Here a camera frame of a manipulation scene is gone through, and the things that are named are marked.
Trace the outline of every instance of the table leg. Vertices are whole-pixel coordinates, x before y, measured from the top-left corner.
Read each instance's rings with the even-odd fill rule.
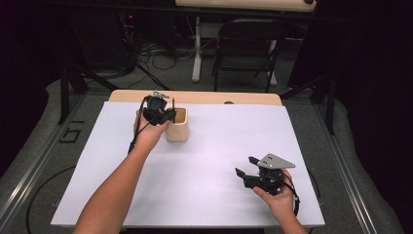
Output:
[[[200,18],[197,17],[197,23],[195,28],[195,61],[194,71],[192,72],[192,81],[200,82],[201,74],[201,33],[200,33]]]

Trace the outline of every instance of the gray carpet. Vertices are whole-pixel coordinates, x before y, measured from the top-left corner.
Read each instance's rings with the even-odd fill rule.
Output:
[[[289,72],[295,60],[295,55],[299,48],[296,45],[284,47],[280,54],[280,61],[276,67],[276,76],[278,85],[270,89],[270,93],[282,94],[287,91],[286,83]],[[152,57],[154,64],[157,66],[169,67],[173,60],[168,57]],[[167,86],[175,90],[183,91],[212,91],[213,79],[210,75],[212,59],[206,57],[203,60],[202,78],[200,83],[191,82],[193,60],[178,59],[176,64],[168,70],[155,69],[151,62],[148,62],[149,71],[163,81]],[[130,87],[131,89],[142,90],[161,90],[148,77],[138,70],[122,78],[111,79],[110,81],[121,88]],[[235,81],[232,77],[242,77]],[[223,79],[218,86],[218,91],[222,92],[248,92],[263,93],[265,77],[260,76],[257,79],[251,79],[251,75],[227,74],[227,79]],[[73,116],[60,130],[56,144],[50,150],[48,159],[39,177],[35,180],[31,192],[24,199],[21,199],[21,207],[15,209],[10,214],[4,233],[26,233],[26,211],[29,201],[34,191],[48,178],[57,172],[75,166],[83,150],[88,136],[94,126],[94,121],[98,116],[103,102],[108,99],[109,92],[98,85],[95,81],[88,80],[91,91],[85,96],[80,97],[79,108],[73,110]],[[42,153],[48,139],[54,135],[58,127],[56,122],[59,116],[58,105],[58,83],[51,85],[49,89],[51,99],[44,117],[39,122],[38,128],[33,131],[28,144],[21,151],[17,160],[1,178],[1,204],[7,206],[10,203],[10,197],[13,190],[24,178],[25,171],[30,167],[33,160]],[[284,100],[282,103],[286,106],[291,118],[294,131],[297,135],[304,160],[310,172],[314,175],[318,188],[315,186],[316,193],[323,202],[321,210],[326,222],[323,227],[317,227],[313,233],[368,233],[360,225],[359,217],[355,212],[355,206],[349,197],[349,190],[343,183],[340,175],[339,166],[335,160],[336,149],[331,145],[331,136],[326,133],[325,125],[319,118],[319,107],[310,105],[307,97],[309,91],[299,94],[296,98]],[[355,154],[351,131],[348,127],[346,109],[339,102],[335,111],[334,128],[341,152],[346,162],[349,164],[350,171],[356,178],[356,185],[359,188],[361,196],[366,202],[366,207],[371,214],[377,233],[402,233],[398,221],[395,218],[393,210],[386,204],[380,194],[377,193],[369,176],[365,173],[359,164]],[[64,136],[67,129],[70,133]],[[75,142],[62,142],[74,139],[77,131],[79,136]],[[37,194],[36,199],[31,205],[30,228],[32,233],[70,233],[70,228],[54,227],[50,225],[51,219],[56,210],[57,203],[67,186],[68,181],[73,173],[69,170],[48,182]],[[278,228],[266,229],[266,233],[280,233]]]

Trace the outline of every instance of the hand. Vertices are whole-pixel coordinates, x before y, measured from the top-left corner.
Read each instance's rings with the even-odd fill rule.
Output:
[[[139,110],[136,111],[136,119],[133,124],[133,133],[135,133],[137,129],[138,114]],[[163,125],[153,126],[149,124],[143,115],[140,115],[140,133],[137,137],[134,148],[137,148],[139,145],[138,148],[140,150],[149,150],[149,153],[158,143],[162,133],[169,127],[169,123],[170,121],[166,121]]]
[[[285,183],[291,186],[291,175],[286,169],[282,169],[282,172],[289,177],[289,179],[286,178],[284,180]],[[265,192],[263,189],[259,187],[254,187],[253,190],[259,197],[262,198],[262,200],[264,200],[267,203],[270,212],[273,214],[274,218],[278,222],[281,222],[285,216],[295,216],[293,210],[294,196],[292,191],[288,187],[284,186],[282,188],[282,192],[276,196],[273,196]]]

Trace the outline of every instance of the forearm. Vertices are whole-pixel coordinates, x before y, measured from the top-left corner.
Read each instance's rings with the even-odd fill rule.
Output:
[[[99,186],[83,209],[74,233],[119,233],[149,151],[133,150]]]
[[[282,232],[284,234],[307,234],[308,232],[294,214],[283,215],[282,217],[276,217],[279,222]]]

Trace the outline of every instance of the black curtain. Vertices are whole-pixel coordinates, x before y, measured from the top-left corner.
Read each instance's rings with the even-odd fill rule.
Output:
[[[68,38],[58,12],[33,0],[0,1],[0,176],[41,118],[46,87],[58,79],[56,35]]]
[[[388,2],[341,75],[357,156],[405,233],[413,233],[413,14]]]

